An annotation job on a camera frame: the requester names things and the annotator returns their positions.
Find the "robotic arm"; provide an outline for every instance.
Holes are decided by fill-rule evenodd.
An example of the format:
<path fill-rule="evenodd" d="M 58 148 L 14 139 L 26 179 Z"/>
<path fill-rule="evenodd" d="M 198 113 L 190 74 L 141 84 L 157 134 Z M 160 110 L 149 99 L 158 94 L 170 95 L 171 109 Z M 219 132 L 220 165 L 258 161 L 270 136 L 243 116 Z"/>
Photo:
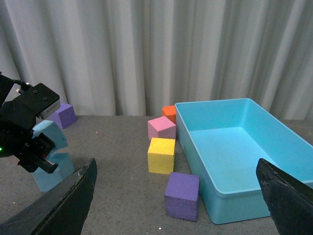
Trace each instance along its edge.
<path fill-rule="evenodd" d="M 17 89 L 21 95 L 5 102 L 14 84 L 21 86 Z M 0 72 L 0 105 L 0 158 L 14 155 L 28 172 L 40 167 L 53 173 L 58 164 L 45 157 L 55 146 L 54 142 L 43 133 L 32 138 L 32 128 L 36 125 L 36 117 L 47 118 L 60 108 L 59 95 L 42 83 L 32 87 Z"/>

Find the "foam block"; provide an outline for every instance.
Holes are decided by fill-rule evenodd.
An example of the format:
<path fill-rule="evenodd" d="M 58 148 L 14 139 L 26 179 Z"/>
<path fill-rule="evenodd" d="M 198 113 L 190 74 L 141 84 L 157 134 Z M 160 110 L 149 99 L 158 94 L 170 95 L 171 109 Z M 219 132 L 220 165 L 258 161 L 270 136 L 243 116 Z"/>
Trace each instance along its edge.
<path fill-rule="evenodd" d="M 68 153 L 54 153 L 49 161 L 59 164 L 52 174 L 48 174 L 41 168 L 32 173 L 41 192 L 48 192 L 75 171 Z"/>
<path fill-rule="evenodd" d="M 172 172 L 165 190 L 166 215 L 196 222 L 200 177 Z"/>
<path fill-rule="evenodd" d="M 176 124 L 176 108 L 175 105 L 164 106 L 162 116 L 166 116 L 169 120 Z"/>
<path fill-rule="evenodd" d="M 148 138 L 153 137 L 175 139 L 176 125 L 165 116 L 148 121 Z"/>
<path fill-rule="evenodd" d="M 54 142 L 55 147 L 51 150 L 47 158 L 49 158 L 49 156 L 53 154 L 53 152 L 55 152 L 56 150 L 67 147 L 67 139 L 55 122 L 43 120 L 42 122 L 37 124 L 33 128 L 33 130 L 33 138 L 38 136 L 40 133 L 44 133 Z"/>
<path fill-rule="evenodd" d="M 61 129 L 67 128 L 77 120 L 73 106 L 65 103 L 61 103 L 61 107 L 51 114 L 49 119 Z"/>
<path fill-rule="evenodd" d="M 33 138 L 40 133 L 44 133 L 55 144 L 55 147 L 46 159 L 59 164 L 56 170 L 52 174 L 48 174 L 41 168 L 38 168 L 32 173 L 39 190 L 41 192 L 47 192 L 73 173 L 74 166 L 68 153 L 55 153 L 56 150 L 67 147 L 67 139 L 55 122 L 44 120 L 36 125 L 33 130 Z"/>
<path fill-rule="evenodd" d="M 149 172 L 170 174 L 174 171 L 175 140 L 152 138 L 148 149 Z"/>

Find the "white curtain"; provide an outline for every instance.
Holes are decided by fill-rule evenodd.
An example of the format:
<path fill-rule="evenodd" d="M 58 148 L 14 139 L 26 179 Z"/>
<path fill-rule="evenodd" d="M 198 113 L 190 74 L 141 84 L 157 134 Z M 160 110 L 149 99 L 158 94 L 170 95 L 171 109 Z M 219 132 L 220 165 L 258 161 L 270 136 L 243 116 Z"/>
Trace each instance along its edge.
<path fill-rule="evenodd" d="M 0 71 L 78 115 L 249 97 L 313 119 L 313 1 L 0 0 Z"/>

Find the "gray table surface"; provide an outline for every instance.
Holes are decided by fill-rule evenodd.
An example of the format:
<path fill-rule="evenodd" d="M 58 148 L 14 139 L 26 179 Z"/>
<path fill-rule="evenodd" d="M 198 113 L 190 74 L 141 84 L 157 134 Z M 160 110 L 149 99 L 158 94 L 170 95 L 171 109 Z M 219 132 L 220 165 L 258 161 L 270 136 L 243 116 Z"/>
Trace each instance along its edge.
<path fill-rule="evenodd" d="M 98 177 L 94 198 L 82 235 L 104 234 L 212 234 L 277 235 L 270 217 L 223 225 L 213 224 L 200 203 L 197 222 L 168 217 L 164 192 L 169 175 L 148 172 L 147 121 L 154 117 L 79 116 L 63 130 L 75 168 L 96 158 Z M 284 123 L 313 144 L 313 121 Z M 32 175 L 17 166 L 15 157 L 0 159 L 0 223 L 37 200 L 39 192 Z M 191 173 L 179 141 L 175 171 Z"/>

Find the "light blue block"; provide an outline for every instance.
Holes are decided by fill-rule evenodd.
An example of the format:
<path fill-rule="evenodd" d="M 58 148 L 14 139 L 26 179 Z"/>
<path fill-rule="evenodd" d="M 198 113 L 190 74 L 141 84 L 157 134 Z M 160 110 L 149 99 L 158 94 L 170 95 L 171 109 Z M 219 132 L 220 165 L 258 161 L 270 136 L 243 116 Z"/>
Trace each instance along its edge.
<path fill-rule="evenodd" d="M 49 159 L 51 154 L 53 154 L 56 150 L 68 146 L 66 137 L 63 135 L 58 125 L 53 121 L 44 120 L 38 125 L 36 125 L 33 128 L 33 130 L 34 130 L 33 138 L 38 136 L 40 133 L 43 133 L 48 138 L 50 138 L 55 144 L 55 147 L 51 150 L 46 159 Z"/>
<path fill-rule="evenodd" d="M 45 159 L 59 164 L 56 170 L 52 174 L 48 174 L 41 168 L 38 168 L 32 173 L 39 190 L 41 192 L 47 192 L 73 173 L 74 166 L 68 153 L 55 153 L 56 150 L 67 147 L 67 139 L 55 122 L 44 120 L 36 125 L 33 130 L 33 138 L 43 133 L 55 144 L 55 147 Z"/>
<path fill-rule="evenodd" d="M 49 161 L 59 164 L 52 174 L 46 173 L 41 168 L 32 173 L 41 192 L 48 192 L 75 171 L 68 153 L 54 153 Z"/>

